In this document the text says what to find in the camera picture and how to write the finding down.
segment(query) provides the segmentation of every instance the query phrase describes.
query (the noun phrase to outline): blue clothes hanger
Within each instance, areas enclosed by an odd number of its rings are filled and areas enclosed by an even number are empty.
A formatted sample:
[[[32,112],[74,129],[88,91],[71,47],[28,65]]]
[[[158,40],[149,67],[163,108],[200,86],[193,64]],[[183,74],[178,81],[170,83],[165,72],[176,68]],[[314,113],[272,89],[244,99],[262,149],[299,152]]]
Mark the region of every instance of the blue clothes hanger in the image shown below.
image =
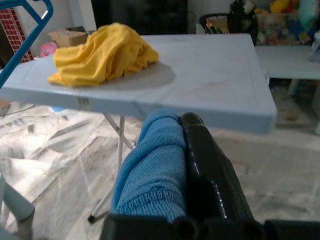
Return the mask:
[[[54,8],[50,0],[33,0],[35,2],[43,1],[46,5],[46,11],[42,17],[30,6],[27,0],[0,0],[0,10],[22,6],[36,21],[37,26],[33,29],[24,43],[19,47],[18,51],[13,55],[5,68],[0,72],[0,88],[5,84],[11,73],[29,50],[33,42],[39,36],[40,32],[45,28],[46,24],[54,13]]]

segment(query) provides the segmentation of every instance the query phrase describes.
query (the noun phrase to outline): floor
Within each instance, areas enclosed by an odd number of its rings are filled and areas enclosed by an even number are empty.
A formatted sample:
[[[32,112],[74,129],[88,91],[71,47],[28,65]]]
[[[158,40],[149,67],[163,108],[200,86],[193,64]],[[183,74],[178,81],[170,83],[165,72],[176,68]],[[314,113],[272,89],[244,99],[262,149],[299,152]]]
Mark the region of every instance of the floor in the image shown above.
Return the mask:
[[[320,221],[320,137],[313,133],[318,119],[305,95],[311,87],[302,84],[295,98],[287,87],[271,84],[279,111],[273,133],[210,131],[232,161],[258,221]],[[33,219],[17,225],[4,206],[0,224],[22,240],[98,240],[103,221],[90,225],[87,217],[112,187],[117,157],[117,135],[104,116],[14,102],[0,117],[0,172],[36,209]],[[140,127],[127,118],[130,141]]]

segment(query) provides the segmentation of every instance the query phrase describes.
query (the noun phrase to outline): blue knitted fabric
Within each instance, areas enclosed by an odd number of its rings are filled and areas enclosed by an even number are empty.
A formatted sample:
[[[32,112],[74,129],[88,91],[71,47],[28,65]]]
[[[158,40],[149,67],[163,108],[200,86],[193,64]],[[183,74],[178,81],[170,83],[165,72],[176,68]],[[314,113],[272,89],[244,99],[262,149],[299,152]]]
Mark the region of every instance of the blue knitted fabric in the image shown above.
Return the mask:
[[[185,140],[179,117],[158,110],[144,121],[136,148],[124,160],[114,185],[111,212],[185,216]]]

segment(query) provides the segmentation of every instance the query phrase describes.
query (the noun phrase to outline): table top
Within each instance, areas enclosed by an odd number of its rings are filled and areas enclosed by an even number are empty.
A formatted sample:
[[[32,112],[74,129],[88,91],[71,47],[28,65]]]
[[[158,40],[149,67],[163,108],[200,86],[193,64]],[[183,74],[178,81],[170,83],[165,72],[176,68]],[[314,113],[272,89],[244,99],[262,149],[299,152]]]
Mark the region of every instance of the table top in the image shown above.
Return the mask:
[[[53,57],[19,65],[0,98],[145,118],[159,108],[198,114],[208,127],[253,133],[274,128],[276,106],[249,35],[143,37],[160,59],[141,72],[97,87],[48,83]]]
[[[320,63],[308,60],[311,46],[256,46],[255,50],[270,78],[320,80]]]

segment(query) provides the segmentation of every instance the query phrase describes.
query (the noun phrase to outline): yellow towel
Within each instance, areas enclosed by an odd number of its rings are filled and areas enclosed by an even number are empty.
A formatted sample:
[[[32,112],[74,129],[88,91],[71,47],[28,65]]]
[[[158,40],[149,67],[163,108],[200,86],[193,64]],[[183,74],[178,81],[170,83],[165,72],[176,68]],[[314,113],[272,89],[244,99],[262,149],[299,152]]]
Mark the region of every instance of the yellow towel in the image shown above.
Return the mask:
[[[53,58],[58,72],[48,81],[69,87],[97,86],[140,72],[158,59],[136,31],[114,23],[100,27],[86,44],[58,48]]]

